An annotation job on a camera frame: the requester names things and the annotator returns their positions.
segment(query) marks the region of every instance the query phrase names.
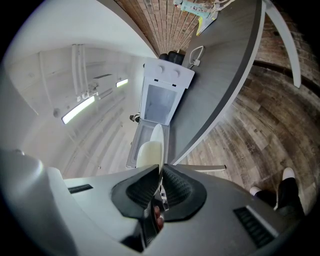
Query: dark wooden floor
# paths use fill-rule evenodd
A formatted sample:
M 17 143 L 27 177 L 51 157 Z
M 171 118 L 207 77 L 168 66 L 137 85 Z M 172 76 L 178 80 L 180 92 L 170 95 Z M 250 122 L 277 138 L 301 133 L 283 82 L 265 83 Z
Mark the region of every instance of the dark wooden floor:
M 274 192 L 291 167 L 307 213 L 320 182 L 320 99 L 285 75 L 253 66 L 223 119 L 181 164 L 226 165 L 209 174 Z

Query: shoe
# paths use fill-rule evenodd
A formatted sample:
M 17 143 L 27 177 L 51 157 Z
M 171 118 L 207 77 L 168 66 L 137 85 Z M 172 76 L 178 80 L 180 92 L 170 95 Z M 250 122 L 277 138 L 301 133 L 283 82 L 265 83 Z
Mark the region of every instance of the shoe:
M 261 191 L 260 188 L 258 188 L 257 186 L 253 186 L 252 188 L 250 188 L 250 194 L 255 196 L 256 193 L 258 193 L 259 191 Z
M 290 167 L 285 168 L 282 175 L 283 181 L 288 178 L 296 178 L 294 170 Z

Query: light fixture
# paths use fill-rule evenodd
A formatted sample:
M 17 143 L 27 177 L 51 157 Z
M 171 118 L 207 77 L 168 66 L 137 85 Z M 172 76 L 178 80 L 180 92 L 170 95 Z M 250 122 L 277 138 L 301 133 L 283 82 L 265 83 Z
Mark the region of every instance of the light fixture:
M 126 83 L 128 83 L 128 79 L 125 79 L 125 80 L 122 80 L 122 81 L 120 81 L 120 82 L 117 82 L 117 83 L 116 83 L 116 87 L 123 86 L 123 85 L 125 85 Z
M 66 125 L 69 121 L 74 118 L 77 114 L 79 114 L 83 109 L 89 106 L 91 103 L 95 101 L 95 96 L 92 96 L 85 101 L 81 102 L 78 106 L 72 109 L 69 113 L 67 113 L 64 117 L 62 117 L 63 123 Z

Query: open cabinet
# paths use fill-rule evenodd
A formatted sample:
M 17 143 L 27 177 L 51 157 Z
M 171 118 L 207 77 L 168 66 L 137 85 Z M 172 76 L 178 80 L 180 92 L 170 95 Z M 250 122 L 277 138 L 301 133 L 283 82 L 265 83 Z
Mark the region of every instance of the open cabinet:
M 140 122 L 132 141 L 127 167 L 136 167 L 139 149 L 150 141 L 157 124 L 161 124 L 164 131 L 164 160 L 167 162 L 170 121 L 194 74 L 194 71 L 166 60 L 147 59 L 144 65 Z

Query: pipe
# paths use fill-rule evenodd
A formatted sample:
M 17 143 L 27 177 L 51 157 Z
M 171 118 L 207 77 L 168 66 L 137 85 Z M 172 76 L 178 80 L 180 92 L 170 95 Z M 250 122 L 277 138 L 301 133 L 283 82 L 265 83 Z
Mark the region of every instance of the pipe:
M 84 92 L 84 83 L 82 81 L 82 68 L 81 68 L 81 45 L 78 45 L 78 74 L 79 74 L 79 82 L 81 87 L 81 94 Z
M 71 68 L 72 68 L 72 78 L 75 96 L 78 97 L 78 83 L 77 83 L 77 71 L 76 71 L 76 45 L 72 45 L 71 52 Z
M 82 44 L 82 64 L 83 64 L 83 73 L 84 73 L 84 82 L 86 85 L 87 95 L 89 96 L 89 84 L 87 78 L 87 68 L 86 68 L 86 52 L 85 52 L 85 45 Z
M 40 72 L 41 72 L 41 78 L 42 78 L 42 84 L 46 93 L 46 96 L 48 98 L 50 107 L 54 109 L 54 105 L 52 104 L 50 95 L 49 95 L 49 90 L 47 86 L 47 81 L 46 81 L 46 76 L 45 76 L 45 69 L 44 69 L 44 60 L 43 60 L 43 53 L 42 51 L 39 52 L 39 62 L 40 62 Z

